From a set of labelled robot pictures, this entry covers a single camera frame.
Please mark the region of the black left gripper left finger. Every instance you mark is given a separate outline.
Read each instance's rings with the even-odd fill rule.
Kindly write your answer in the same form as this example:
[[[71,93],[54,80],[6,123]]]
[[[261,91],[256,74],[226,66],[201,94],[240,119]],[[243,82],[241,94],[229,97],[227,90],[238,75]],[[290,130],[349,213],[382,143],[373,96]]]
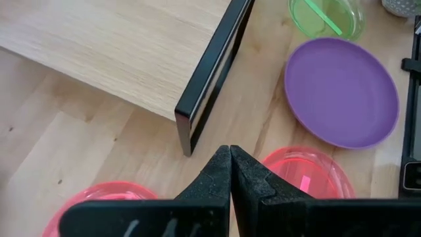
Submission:
[[[197,178],[174,199],[89,200],[73,205],[59,234],[82,236],[227,236],[230,148],[220,146]]]

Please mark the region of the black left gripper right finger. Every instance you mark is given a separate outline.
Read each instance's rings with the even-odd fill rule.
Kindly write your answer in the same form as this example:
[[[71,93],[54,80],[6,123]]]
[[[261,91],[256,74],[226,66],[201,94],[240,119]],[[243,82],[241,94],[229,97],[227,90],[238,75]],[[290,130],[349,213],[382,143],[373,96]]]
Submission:
[[[240,236],[420,237],[419,199],[315,199],[231,148]]]

